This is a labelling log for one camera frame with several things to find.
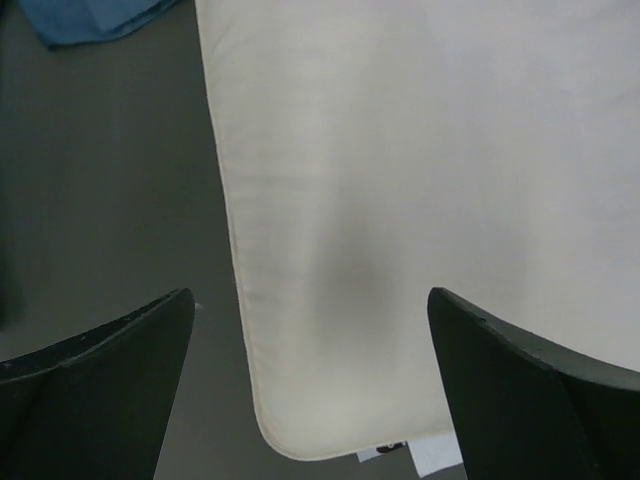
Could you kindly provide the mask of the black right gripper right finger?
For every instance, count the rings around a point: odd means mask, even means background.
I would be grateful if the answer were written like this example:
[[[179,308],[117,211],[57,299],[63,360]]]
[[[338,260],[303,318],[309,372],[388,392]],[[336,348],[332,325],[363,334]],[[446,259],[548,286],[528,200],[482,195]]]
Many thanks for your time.
[[[470,479],[636,479],[639,374],[436,287],[427,315]]]

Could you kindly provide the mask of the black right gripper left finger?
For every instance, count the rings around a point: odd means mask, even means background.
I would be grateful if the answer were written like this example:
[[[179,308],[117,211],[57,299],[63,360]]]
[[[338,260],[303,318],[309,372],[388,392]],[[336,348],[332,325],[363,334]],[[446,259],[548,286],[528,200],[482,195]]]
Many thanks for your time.
[[[4,479],[151,479],[195,318],[188,288],[1,363]]]

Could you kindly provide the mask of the cream white pillow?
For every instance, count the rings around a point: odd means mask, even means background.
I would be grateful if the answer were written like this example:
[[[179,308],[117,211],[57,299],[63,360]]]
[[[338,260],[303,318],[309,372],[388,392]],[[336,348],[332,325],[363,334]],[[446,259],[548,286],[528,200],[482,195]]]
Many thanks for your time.
[[[259,430],[315,461],[452,424],[434,287],[639,366],[635,1],[200,1]]]

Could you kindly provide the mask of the blue cartoon print pillowcase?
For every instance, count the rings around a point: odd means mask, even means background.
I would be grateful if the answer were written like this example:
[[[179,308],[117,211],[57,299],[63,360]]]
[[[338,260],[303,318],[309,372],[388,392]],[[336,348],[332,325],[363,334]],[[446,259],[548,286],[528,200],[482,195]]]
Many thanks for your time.
[[[154,21],[176,4],[175,0],[18,1],[36,35],[49,50],[118,40]]]

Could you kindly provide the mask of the white pillow care label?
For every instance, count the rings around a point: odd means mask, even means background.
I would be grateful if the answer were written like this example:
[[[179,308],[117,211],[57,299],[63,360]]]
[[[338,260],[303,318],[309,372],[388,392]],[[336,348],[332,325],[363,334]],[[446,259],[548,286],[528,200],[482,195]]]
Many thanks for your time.
[[[445,433],[409,442],[387,444],[356,453],[360,463],[407,448],[420,478],[463,463],[458,440],[454,433]]]

